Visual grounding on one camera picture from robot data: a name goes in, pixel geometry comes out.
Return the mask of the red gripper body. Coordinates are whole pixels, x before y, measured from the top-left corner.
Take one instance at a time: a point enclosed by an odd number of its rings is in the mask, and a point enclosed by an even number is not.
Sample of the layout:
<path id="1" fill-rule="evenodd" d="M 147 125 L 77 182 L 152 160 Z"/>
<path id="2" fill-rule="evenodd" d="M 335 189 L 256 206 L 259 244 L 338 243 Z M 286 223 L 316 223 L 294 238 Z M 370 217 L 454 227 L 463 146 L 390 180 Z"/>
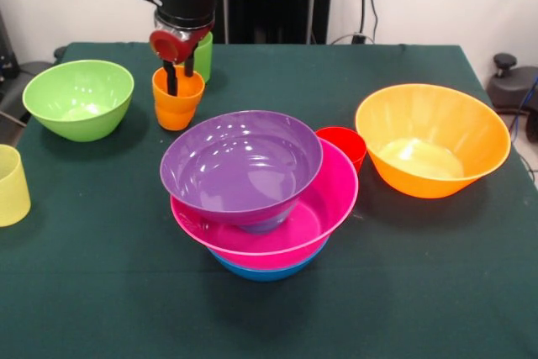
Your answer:
<path id="1" fill-rule="evenodd" d="M 150 46 L 163 61 L 183 63 L 203 38 L 202 31 L 157 29 L 150 34 Z"/>

